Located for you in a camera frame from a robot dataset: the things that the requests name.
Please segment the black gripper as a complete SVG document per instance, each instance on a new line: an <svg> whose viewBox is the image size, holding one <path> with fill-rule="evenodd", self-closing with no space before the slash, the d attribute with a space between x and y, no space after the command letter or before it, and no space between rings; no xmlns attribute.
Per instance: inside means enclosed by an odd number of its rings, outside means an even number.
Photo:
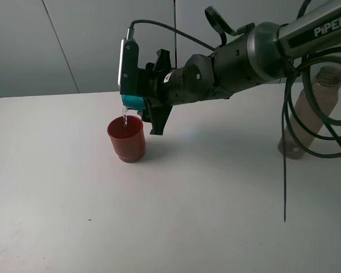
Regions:
<svg viewBox="0 0 341 273"><path fill-rule="evenodd" d="M143 122L152 125L152 135L163 135L164 127L172 106L166 104L163 83L166 75L172 71L170 52L157 51L155 63L147 63L138 69L138 95L143 99L145 109L139 110Z"/></svg>

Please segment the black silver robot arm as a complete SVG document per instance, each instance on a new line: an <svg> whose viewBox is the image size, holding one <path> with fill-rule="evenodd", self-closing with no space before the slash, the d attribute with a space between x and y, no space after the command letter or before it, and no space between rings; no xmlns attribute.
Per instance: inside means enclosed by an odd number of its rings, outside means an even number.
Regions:
<svg viewBox="0 0 341 273"><path fill-rule="evenodd" d="M285 77L291 61L341 43L341 1L330 1L285 25L250 23L233 30L213 7L207 20L221 37L211 54L192 55L172 68L169 52L157 52L148 88L142 88L151 134L162 135L172 107L228 99L243 90Z"/></svg>

